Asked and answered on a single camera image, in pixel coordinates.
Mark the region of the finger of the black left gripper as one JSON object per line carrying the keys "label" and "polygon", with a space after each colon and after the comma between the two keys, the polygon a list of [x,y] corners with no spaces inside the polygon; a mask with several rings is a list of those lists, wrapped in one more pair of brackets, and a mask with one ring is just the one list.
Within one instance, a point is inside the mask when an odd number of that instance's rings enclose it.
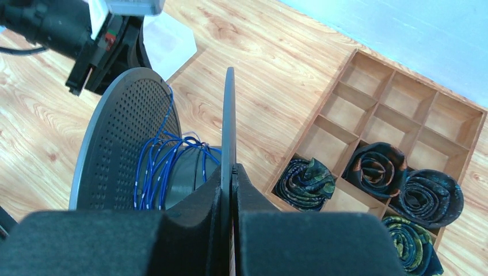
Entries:
{"label": "finger of the black left gripper", "polygon": [[110,15],[96,38],[87,38],[66,81],[72,94],[80,95],[86,89],[101,95],[120,74],[117,61],[128,23],[128,16]]}
{"label": "finger of the black left gripper", "polygon": [[136,67],[151,68],[143,36],[143,17],[112,17],[101,39],[106,46],[92,61],[85,89],[102,95],[120,74]]}

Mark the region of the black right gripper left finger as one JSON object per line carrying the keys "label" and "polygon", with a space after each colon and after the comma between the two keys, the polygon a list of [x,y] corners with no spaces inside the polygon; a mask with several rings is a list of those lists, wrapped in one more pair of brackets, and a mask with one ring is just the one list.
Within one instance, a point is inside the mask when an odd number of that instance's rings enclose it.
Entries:
{"label": "black right gripper left finger", "polygon": [[220,170],[167,211],[36,212],[1,245],[2,275],[218,275]]}

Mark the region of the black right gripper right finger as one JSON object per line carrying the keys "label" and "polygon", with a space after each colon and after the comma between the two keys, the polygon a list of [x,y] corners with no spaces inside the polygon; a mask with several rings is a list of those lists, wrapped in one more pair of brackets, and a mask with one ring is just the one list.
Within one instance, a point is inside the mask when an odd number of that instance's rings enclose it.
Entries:
{"label": "black right gripper right finger", "polygon": [[236,164],[237,275],[403,275],[380,220],[362,212],[281,212]]}

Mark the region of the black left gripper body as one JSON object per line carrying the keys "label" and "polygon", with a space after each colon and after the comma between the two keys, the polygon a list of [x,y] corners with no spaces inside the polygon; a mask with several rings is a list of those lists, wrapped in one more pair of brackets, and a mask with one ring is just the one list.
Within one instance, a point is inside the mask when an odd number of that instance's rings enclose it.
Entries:
{"label": "black left gripper body", "polygon": [[113,52],[91,38],[89,4],[85,1],[1,1],[1,25],[75,60],[87,49],[89,61],[109,60]]}

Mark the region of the dark grey filament spool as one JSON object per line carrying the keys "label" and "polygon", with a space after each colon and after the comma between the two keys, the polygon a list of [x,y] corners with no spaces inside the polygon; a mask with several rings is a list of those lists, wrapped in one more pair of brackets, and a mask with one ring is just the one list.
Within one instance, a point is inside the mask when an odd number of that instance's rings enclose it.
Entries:
{"label": "dark grey filament spool", "polygon": [[83,138],[70,211],[167,211],[220,170],[218,275],[235,271],[232,174],[236,161],[235,73],[224,81],[222,144],[182,135],[173,91],[147,68],[109,85]]}

